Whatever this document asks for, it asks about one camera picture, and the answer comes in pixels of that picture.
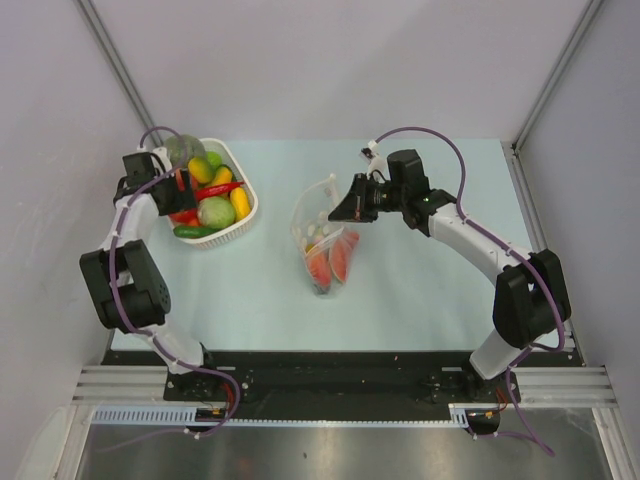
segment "plastic bag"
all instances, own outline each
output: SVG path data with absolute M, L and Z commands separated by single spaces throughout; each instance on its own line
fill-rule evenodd
M 344 223 L 329 222 L 340 202 L 336 176 L 309 187 L 296 204 L 291 234 L 318 295 L 334 294 L 346 283 L 360 235 Z

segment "white basket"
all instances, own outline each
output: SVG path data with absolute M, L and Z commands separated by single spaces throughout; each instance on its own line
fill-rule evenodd
M 215 138 L 201 138 L 200 141 L 204 145 L 206 151 L 216 152 L 222 157 L 222 163 L 224 163 L 231 169 L 237 181 L 244 182 L 242 188 L 247 193 L 247 197 L 249 198 L 249 205 L 251 206 L 251 212 L 249 212 L 249 215 L 247 215 L 239 222 L 234 223 L 230 227 L 225 228 L 224 230 L 220 230 L 219 232 L 207 235 L 206 237 L 202 238 L 176 237 L 178 238 L 178 240 L 181 240 L 184 243 L 188 243 L 189 245 L 193 245 L 200 250 L 207 250 L 209 248 L 222 245 L 223 243 L 226 243 L 229 240 L 233 240 L 234 238 L 238 238 L 240 235 L 249 231 L 249 229 L 253 226 L 256 212 L 258 211 L 258 196 L 251 186 L 249 179 L 244 174 L 242 168 L 240 168 L 240 165 L 238 165 L 235 157 L 224 142 Z M 171 226 L 171 228 L 173 228 L 173 222 L 169 217 L 167 217 L 167 219 L 169 221 L 169 225 Z

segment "white wall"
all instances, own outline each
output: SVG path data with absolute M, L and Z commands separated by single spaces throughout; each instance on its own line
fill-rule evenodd
M 513 140 L 586 0 L 95 3 L 156 121 L 189 133 Z
M 73 2 L 4 2 L 0 32 L 0 477 L 10 479 L 105 347 L 78 259 L 108 230 L 121 157 L 141 127 Z
M 640 448 L 640 3 L 605 4 L 523 150 L 589 363 L 605 364 Z

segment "red fruit in bag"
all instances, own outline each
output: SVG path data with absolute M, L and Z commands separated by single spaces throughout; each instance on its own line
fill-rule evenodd
M 360 240 L 358 232 L 345 230 L 342 235 L 333 243 L 329 250 L 329 263 L 331 271 L 340 283 L 346 283 L 349 274 L 349 264 L 351 255 Z
M 328 291 L 331 286 L 331 268 L 326 252 L 312 253 L 306 260 L 316 286 L 322 291 Z

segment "robotic arm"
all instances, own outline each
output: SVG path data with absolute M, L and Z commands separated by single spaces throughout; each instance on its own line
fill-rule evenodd
M 171 310 L 169 290 L 145 241 L 158 216 L 195 208 L 196 199 L 188 174 L 179 170 L 176 175 L 182 176 L 182 183 L 185 185 L 182 190 L 178 187 L 176 177 L 172 176 L 151 187 L 149 193 L 137 196 L 129 205 L 134 192 L 152 180 L 158 173 L 157 169 L 171 168 L 171 164 L 164 148 L 155 149 L 152 153 L 127 155 L 123 161 L 127 175 L 118 184 L 114 198 L 116 215 L 110 234 L 98 250 L 82 255 L 80 268 L 100 322 L 107 329 L 117 328 L 124 334 L 145 340 L 165 360 L 171 373 L 184 374 L 190 370 L 171 362 L 157 348 L 153 338 L 156 337 L 167 351 L 190 365 L 203 364 L 203 348 L 167 318 Z M 116 309 L 110 287 L 108 262 L 112 232 L 117 230 L 122 211 L 127 208 L 127 221 L 119 234 L 116 249 L 118 293 L 133 326 L 139 330 L 144 329 L 152 336 L 129 331 Z
M 366 148 L 371 160 L 367 174 L 356 174 L 349 192 L 329 215 L 330 221 L 369 223 L 378 212 L 400 212 L 407 226 L 439 240 L 478 268 L 496 287 L 493 308 L 495 329 L 469 358 L 480 381 L 502 374 L 524 349 L 556 328 L 551 306 L 530 272 L 511 253 L 517 252 L 536 269 L 547 285 L 562 321 L 571 315 L 562 268 L 549 250 L 530 253 L 511 246 L 510 253 L 472 228 L 456 209 L 456 198 L 432 189 L 415 150 L 402 150 L 387 158 L 390 180 L 382 178 L 384 161 Z

